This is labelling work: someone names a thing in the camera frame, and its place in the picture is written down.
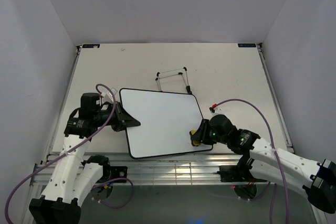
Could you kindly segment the yellow bone-shaped eraser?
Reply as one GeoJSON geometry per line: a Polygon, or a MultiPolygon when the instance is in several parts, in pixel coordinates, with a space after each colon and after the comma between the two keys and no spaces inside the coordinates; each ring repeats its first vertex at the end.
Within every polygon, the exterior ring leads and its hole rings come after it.
{"type": "Polygon", "coordinates": [[[191,145],[193,147],[198,147],[202,144],[197,135],[197,130],[189,131],[189,135],[190,135],[191,145]]]}

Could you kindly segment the white whiteboard black frame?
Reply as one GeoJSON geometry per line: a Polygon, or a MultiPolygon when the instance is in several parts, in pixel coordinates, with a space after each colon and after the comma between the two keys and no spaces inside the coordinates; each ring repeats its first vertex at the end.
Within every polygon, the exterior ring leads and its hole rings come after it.
{"type": "Polygon", "coordinates": [[[212,150],[210,145],[191,144],[189,132],[198,129],[203,119],[195,96],[127,88],[119,95],[123,108],[140,122],[126,129],[133,159],[212,150]]]}

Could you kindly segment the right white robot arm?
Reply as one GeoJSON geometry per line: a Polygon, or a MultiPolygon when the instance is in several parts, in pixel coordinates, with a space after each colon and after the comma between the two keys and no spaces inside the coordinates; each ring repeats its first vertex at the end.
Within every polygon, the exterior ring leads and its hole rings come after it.
{"type": "Polygon", "coordinates": [[[267,180],[303,196],[328,214],[335,213],[335,163],[306,159],[271,143],[249,130],[238,129],[223,114],[203,119],[190,131],[193,146],[225,144],[241,156],[236,177],[267,180]]]}

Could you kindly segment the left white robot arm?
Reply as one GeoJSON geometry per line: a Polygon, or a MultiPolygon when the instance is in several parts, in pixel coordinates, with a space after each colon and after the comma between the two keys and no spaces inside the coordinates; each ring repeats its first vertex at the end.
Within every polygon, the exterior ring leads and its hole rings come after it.
{"type": "Polygon", "coordinates": [[[79,223],[81,206],[92,190],[112,192],[114,183],[129,183],[127,168],[113,167],[103,155],[84,159],[93,136],[105,126],[115,132],[141,123],[132,117],[113,95],[84,93],[80,106],[70,114],[62,151],[39,198],[33,198],[29,211],[36,223],[79,223]]]}

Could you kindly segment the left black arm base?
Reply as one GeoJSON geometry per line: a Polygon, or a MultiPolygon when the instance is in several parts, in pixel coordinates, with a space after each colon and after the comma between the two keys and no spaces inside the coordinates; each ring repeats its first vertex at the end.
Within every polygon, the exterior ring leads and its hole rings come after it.
{"type": "Polygon", "coordinates": [[[103,176],[98,180],[98,183],[103,183],[115,178],[126,178],[127,173],[127,166],[104,166],[103,176]]]}

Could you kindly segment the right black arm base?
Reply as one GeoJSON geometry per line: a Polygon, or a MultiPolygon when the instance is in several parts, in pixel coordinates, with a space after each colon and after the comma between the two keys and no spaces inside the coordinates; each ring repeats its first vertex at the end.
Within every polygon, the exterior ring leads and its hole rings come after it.
{"type": "Polygon", "coordinates": [[[264,179],[255,179],[249,175],[241,175],[236,165],[219,166],[216,173],[220,176],[221,182],[266,182],[264,179]]]}

